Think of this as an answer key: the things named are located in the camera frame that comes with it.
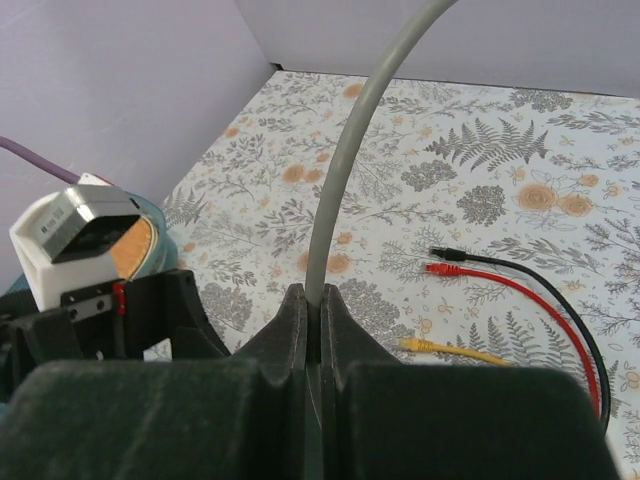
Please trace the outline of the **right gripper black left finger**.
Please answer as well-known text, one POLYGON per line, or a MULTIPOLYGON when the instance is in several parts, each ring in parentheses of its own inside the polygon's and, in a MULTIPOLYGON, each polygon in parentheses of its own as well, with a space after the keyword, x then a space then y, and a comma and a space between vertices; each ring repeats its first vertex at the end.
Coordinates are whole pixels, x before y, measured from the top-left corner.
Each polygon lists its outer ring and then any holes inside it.
POLYGON ((65 360, 30 373, 1 422, 5 479, 300 479, 306 302, 233 355, 65 360))

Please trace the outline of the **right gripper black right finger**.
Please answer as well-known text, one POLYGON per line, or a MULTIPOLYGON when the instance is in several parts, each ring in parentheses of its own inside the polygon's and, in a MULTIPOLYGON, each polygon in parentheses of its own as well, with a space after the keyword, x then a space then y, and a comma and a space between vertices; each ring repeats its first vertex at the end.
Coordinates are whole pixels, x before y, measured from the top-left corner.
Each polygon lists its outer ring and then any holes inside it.
POLYGON ((569 375, 406 365, 324 291, 322 430, 328 479, 615 479, 603 427, 569 375))

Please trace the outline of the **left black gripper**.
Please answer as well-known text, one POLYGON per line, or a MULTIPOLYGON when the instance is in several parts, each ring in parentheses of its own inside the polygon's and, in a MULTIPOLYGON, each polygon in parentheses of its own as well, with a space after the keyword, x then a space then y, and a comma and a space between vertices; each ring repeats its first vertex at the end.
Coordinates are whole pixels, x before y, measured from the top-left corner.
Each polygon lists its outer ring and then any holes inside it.
POLYGON ((227 358, 190 270, 112 280, 61 295, 42 311, 30 290, 1 298, 1 397, 38 366, 59 360, 142 359, 167 340, 174 359, 227 358))

